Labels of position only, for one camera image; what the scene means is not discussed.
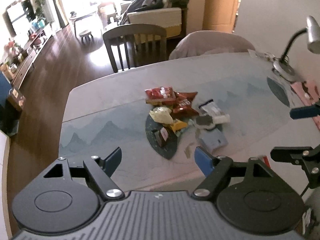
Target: desk lamp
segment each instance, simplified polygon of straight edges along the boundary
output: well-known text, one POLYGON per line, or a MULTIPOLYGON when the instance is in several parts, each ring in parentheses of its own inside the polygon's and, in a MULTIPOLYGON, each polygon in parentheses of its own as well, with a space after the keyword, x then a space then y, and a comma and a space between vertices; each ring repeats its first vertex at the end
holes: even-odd
POLYGON ((296 77, 295 71, 286 61, 286 57, 295 39, 304 33, 308 34, 308 50, 312 53, 320 54, 320 27, 312 16, 308 16, 307 27, 297 31, 291 37, 281 58, 277 59, 273 63, 273 67, 280 73, 280 75, 290 82, 296 81, 296 77))

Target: lamp base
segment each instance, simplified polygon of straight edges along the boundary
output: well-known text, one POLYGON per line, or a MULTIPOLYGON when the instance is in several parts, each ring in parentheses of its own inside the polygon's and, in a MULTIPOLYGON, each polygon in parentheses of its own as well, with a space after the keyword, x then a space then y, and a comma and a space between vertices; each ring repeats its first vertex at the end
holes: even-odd
POLYGON ((295 75, 295 71, 289 64, 287 64, 285 62, 280 62, 279 60, 276 60, 276 61, 273 62, 273 67, 287 81, 289 81, 289 82, 297 81, 297 77, 295 75))

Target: circular disc cover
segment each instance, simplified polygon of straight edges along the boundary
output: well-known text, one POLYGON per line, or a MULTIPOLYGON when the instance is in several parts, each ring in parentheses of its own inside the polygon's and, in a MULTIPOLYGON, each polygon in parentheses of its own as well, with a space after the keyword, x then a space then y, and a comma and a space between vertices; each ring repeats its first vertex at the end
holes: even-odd
POLYGON ((14 198, 12 212, 20 227, 60 233, 86 223, 98 207, 99 200, 88 187, 52 178, 37 187, 24 188, 14 198))
POLYGON ((284 233, 295 228, 304 203, 291 188, 275 190, 266 183, 239 183, 217 198, 221 215, 235 227, 258 235, 284 233))

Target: wooden door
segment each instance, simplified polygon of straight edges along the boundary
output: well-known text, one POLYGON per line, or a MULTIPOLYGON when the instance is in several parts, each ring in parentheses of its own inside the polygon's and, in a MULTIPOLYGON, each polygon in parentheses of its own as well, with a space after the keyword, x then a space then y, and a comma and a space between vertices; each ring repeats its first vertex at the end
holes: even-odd
POLYGON ((203 30, 231 33, 239 0, 205 0, 203 30))

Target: white table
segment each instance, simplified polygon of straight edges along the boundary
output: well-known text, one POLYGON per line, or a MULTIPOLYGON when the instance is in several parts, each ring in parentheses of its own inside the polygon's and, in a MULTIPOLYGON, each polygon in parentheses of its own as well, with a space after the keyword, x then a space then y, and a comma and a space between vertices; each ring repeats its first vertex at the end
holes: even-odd
POLYGON ((194 127, 182 135, 177 153, 169 161, 152 149, 145 136, 150 106, 144 102, 144 90, 172 86, 180 92, 198 91, 194 108, 213 98, 230 114, 231 123, 223 125, 229 144, 215 155, 227 155, 234 161, 267 155, 271 168, 301 193, 308 183, 301 167, 275 163, 269 153, 274 146, 315 147, 320 133, 312 119, 290 119, 290 108, 271 92, 267 77, 284 87, 290 107, 302 103, 271 69, 271 63, 247 53, 224 53, 151 64, 91 81, 70 92, 59 155, 105 155, 120 146, 123 159, 112 179, 124 191, 170 187, 188 179, 200 181, 203 175, 193 158, 198 145, 194 127), (190 142, 195 144, 188 159, 184 151, 190 142))

